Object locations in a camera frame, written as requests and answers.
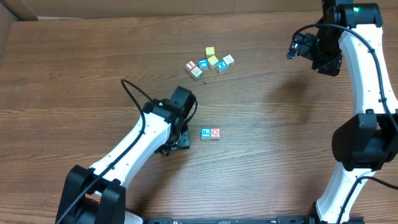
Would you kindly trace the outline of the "wooden block number 3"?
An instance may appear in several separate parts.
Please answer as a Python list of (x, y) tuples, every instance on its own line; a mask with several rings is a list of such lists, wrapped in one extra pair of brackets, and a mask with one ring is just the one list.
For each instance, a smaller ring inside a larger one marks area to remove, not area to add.
[(211, 129), (210, 128), (202, 128), (201, 129), (201, 139), (202, 140), (210, 140), (211, 139)]

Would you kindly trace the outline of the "wooden block red Q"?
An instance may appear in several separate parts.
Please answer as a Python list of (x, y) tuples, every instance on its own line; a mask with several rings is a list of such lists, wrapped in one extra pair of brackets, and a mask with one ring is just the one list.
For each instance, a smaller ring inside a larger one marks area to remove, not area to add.
[(210, 138), (212, 140), (219, 140), (221, 136), (221, 129), (220, 128), (211, 128), (210, 129)]

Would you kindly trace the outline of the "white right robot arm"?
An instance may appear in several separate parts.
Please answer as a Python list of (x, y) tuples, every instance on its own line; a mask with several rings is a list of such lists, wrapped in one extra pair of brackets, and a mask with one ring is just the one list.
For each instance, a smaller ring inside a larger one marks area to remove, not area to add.
[(334, 133), (336, 164), (322, 196), (306, 216), (278, 217), (278, 223), (362, 223), (351, 208), (369, 180), (397, 155), (397, 98), (382, 47), (382, 14), (375, 3), (323, 1), (322, 17), (292, 36), (287, 58), (309, 59), (318, 73), (337, 76), (348, 67), (353, 115)]

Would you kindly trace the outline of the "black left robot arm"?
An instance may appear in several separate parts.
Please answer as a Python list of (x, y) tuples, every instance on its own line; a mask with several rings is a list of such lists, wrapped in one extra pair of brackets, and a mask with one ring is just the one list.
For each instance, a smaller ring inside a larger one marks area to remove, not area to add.
[(187, 123), (196, 99), (157, 100), (139, 109), (136, 125), (89, 168), (73, 167), (65, 179), (57, 223), (143, 223), (126, 208), (126, 191), (153, 153), (168, 154), (188, 143)]

